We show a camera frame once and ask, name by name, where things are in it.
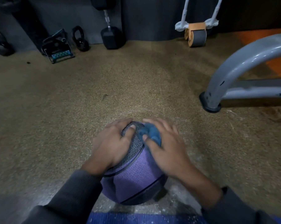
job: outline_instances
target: dark gray sleeve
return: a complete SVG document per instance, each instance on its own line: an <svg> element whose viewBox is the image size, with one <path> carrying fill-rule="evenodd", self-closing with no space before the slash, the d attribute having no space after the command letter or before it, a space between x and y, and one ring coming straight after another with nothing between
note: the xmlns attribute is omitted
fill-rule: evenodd
<svg viewBox="0 0 281 224"><path fill-rule="evenodd" d="M85 224L101 191L96 177L76 170L47 205L33 208L23 224Z"/></svg>
<svg viewBox="0 0 281 224"><path fill-rule="evenodd" d="M222 199L211 209L202 210L209 224L276 224L267 213L254 211L230 188L225 187Z"/></svg>

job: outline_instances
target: hand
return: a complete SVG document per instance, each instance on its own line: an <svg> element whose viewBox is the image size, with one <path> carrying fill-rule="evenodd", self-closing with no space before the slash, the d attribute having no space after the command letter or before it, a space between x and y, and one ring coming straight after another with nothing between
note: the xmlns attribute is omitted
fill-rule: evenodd
<svg viewBox="0 0 281 224"><path fill-rule="evenodd" d="M195 168L188 158L185 142L175 125L170 125L160 118L157 120L144 119L143 121L154 124L160 132L161 147L147 135L143 136L143 141L150 148L154 160L164 173L179 179L186 170Z"/></svg>
<svg viewBox="0 0 281 224"><path fill-rule="evenodd" d="M132 120L119 119L108 124L93 140L93 154L81 169L92 175L102 176L107 169L120 163L129 150L135 125L123 137L121 132Z"/></svg>
<svg viewBox="0 0 281 224"><path fill-rule="evenodd" d="M160 169L181 181L203 208L209 209L217 204L222 197L222 190L191 163L177 127L160 118L144 119L144 122L154 124L160 132L161 147L147 135L142 138Z"/></svg>

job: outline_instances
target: kettlebell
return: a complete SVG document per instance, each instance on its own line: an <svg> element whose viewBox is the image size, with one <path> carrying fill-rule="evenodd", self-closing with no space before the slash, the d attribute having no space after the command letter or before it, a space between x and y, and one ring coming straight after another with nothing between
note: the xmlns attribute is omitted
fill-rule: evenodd
<svg viewBox="0 0 281 224"><path fill-rule="evenodd" d="M80 33L80 38L75 37L75 32L77 31L79 31ZM90 45L88 41L84 38L83 29L80 26L76 26L75 28L72 29L72 39L75 42L78 50L82 52L86 52L90 49Z"/></svg>
<svg viewBox="0 0 281 224"><path fill-rule="evenodd" d="M15 52L12 45L7 42L5 36L0 32L0 55L9 56Z"/></svg>

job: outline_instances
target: speckled brown floor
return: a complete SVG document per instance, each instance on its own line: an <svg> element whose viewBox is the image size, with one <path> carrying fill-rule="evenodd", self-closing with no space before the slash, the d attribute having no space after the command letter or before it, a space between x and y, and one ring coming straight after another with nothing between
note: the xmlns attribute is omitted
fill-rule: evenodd
<svg viewBox="0 0 281 224"><path fill-rule="evenodd" d="M130 41L114 51L93 45L58 64L37 51L0 56L0 223L19 223L34 205L47 203L91 154L92 138L105 124L154 116L179 126L191 160L206 175L251 206L281 215L281 103L223 102L220 113L210 114L198 100L240 47L223 34L193 49L182 39ZM261 65L244 76L258 77L274 75ZM101 195L93 210L199 210L177 182L166 188L160 201L134 207Z"/></svg>

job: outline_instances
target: gym equipment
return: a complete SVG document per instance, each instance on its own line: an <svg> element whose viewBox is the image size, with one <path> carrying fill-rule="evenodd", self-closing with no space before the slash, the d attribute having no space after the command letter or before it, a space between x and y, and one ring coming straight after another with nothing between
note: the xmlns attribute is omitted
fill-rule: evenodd
<svg viewBox="0 0 281 224"><path fill-rule="evenodd" d="M0 55L2 56L10 56L15 52L12 45L7 42L5 36L0 32Z"/></svg>
<svg viewBox="0 0 281 224"><path fill-rule="evenodd" d="M110 25L107 9L115 7L115 0L91 0L93 7L97 10L103 10L107 28L101 30L103 44L107 49L118 49L125 44L125 39L119 28Z"/></svg>
<svg viewBox="0 0 281 224"><path fill-rule="evenodd" d="M189 0L185 0L185 5L182 13L181 21L175 25L175 30L185 30L184 38L188 40L189 47L203 46L207 39L206 29L211 29L214 26L218 26L219 21L216 19L222 0L218 0L217 6L213 12L212 18L207 19L202 23L187 23L186 15Z"/></svg>
<svg viewBox="0 0 281 224"><path fill-rule="evenodd" d="M0 4L0 9L5 13L13 15L37 49L42 53L43 40L49 37L49 34L38 19L30 2L28 0L6 0Z"/></svg>
<svg viewBox="0 0 281 224"><path fill-rule="evenodd" d="M210 113L221 109L222 99L281 97L281 79L236 81L251 68L281 57L281 34L256 40L232 54L213 74L206 92L199 96Z"/></svg>
<svg viewBox="0 0 281 224"><path fill-rule="evenodd" d="M67 34L64 29L61 29L44 39L42 42L41 51L45 53L52 64L75 57L67 40Z"/></svg>
<svg viewBox="0 0 281 224"><path fill-rule="evenodd" d="M79 31L80 38L75 37L75 33ZM72 40L79 51L86 52L90 49L88 41L84 38L83 29L80 26L76 26L72 29Z"/></svg>
<svg viewBox="0 0 281 224"><path fill-rule="evenodd" d="M101 184L103 194L123 205L137 205L154 198L164 187L167 176L155 163L150 150L138 138L144 127L140 122L128 124L122 131L124 136L131 125L136 126L128 154L116 166L107 170Z"/></svg>

